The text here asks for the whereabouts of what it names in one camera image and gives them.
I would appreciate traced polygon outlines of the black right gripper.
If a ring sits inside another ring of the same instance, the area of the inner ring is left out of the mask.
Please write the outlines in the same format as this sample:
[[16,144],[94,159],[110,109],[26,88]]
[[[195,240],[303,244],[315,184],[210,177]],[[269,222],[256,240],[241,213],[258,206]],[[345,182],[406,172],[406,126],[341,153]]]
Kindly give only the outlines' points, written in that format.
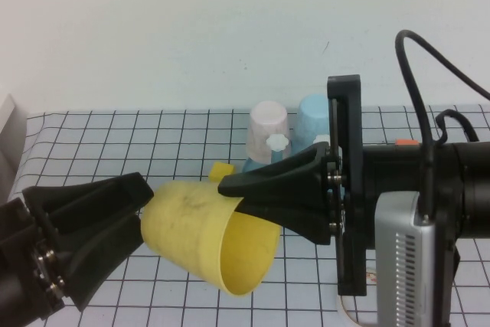
[[[335,237],[338,294],[367,294],[367,251],[374,249],[377,199],[393,184],[388,146],[364,146],[361,78],[329,77],[332,148],[318,142],[262,168],[225,176],[221,195],[240,198],[237,211],[329,245]],[[337,170],[339,179],[328,180]]]

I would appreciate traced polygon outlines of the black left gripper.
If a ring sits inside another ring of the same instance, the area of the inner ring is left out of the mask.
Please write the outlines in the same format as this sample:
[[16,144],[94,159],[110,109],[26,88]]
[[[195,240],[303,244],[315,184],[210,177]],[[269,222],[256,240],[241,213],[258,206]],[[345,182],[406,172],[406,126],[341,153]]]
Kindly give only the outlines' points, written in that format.
[[[153,197],[138,172],[68,186],[31,186],[25,204],[52,234],[106,228],[86,241],[62,269],[64,293],[84,310],[106,278],[142,245],[136,213]],[[29,325],[65,307],[48,269],[44,235],[21,199],[1,206],[1,324]]]

